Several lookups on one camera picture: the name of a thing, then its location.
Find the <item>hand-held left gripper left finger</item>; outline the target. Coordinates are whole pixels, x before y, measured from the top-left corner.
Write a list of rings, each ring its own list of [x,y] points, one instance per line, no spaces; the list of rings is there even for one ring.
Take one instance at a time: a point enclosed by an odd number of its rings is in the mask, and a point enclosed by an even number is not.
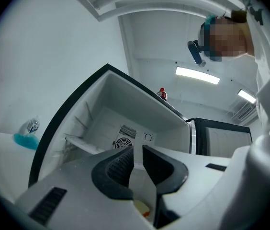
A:
[[[151,230],[128,187],[133,147],[67,162],[31,185],[16,201],[48,230]]]

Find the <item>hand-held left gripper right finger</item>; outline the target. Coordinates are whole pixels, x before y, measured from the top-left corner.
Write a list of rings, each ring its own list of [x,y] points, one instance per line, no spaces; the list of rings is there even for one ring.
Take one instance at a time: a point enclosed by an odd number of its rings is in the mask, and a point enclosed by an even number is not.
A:
[[[142,147],[143,166],[156,186],[153,226],[162,230],[215,230],[217,207],[205,198],[230,159]]]

